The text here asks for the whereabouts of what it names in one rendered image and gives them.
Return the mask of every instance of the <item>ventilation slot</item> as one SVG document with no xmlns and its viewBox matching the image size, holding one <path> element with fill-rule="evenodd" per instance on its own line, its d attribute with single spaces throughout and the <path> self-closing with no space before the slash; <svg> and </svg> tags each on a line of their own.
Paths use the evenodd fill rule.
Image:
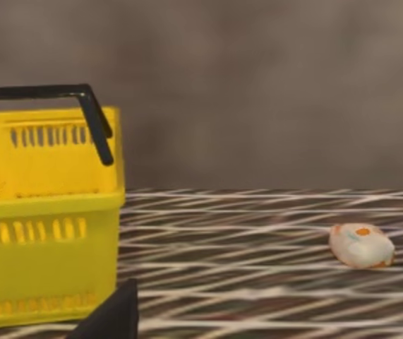
<svg viewBox="0 0 403 339">
<path fill-rule="evenodd" d="M 16 148 L 93 144 L 88 127 L 76 125 L 13 127 L 10 137 Z"/>
<path fill-rule="evenodd" d="M 87 237 L 85 218 L 55 219 L 48 227 L 42 221 L 0 222 L 0 244 L 36 244 L 66 242 Z"/>
<path fill-rule="evenodd" d="M 16 314 L 49 313 L 94 307 L 97 304 L 95 293 L 80 293 L 60 297 L 38 297 L 17 301 L 0 302 L 0 316 L 15 316 Z"/>
</svg>

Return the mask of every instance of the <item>white computer mouse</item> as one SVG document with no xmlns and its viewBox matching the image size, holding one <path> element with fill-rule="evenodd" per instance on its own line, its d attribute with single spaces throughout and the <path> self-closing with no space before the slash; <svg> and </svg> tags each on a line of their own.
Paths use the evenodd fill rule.
<svg viewBox="0 0 403 339">
<path fill-rule="evenodd" d="M 391 266 L 395 246 L 378 227 L 350 223 L 331 227 L 330 248 L 336 258 L 353 268 Z"/>
</svg>

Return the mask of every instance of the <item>yellow basket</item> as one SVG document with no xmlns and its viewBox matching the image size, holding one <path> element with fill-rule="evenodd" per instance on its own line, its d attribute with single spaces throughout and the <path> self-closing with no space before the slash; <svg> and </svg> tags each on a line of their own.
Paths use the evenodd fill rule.
<svg viewBox="0 0 403 339">
<path fill-rule="evenodd" d="M 0 113 L 0 327 L 87 316 L 114 290 L 119 117 L 101 164 L 80 109 Z"/>
</svg>

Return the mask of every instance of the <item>brown wall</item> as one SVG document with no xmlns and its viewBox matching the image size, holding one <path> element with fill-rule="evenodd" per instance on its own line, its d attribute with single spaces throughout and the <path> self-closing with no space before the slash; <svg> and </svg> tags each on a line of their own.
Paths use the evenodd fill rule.
<svg viewBox="0 0 403 339">
<path fill-rule="evenodd" d="M 0 1 L 0 85 L 73 82 L 130 186 L 403 187 L 403 0 Z"/>
</svg>

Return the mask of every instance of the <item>striped tablecloth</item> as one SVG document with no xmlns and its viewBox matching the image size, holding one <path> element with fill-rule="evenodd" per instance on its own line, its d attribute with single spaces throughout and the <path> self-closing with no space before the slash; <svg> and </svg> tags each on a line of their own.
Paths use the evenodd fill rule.
<svg viewBox="0 0 403 339">
<path fill-rule="evenodd" d="M 127 201 L 118 272 L 139 279 L 140 338 L 403 338 L 403 191 L 135 190 Z M 381 226 L 395 265 L 338 263 L 327 246 L 336 222 Z"/>
</svg>

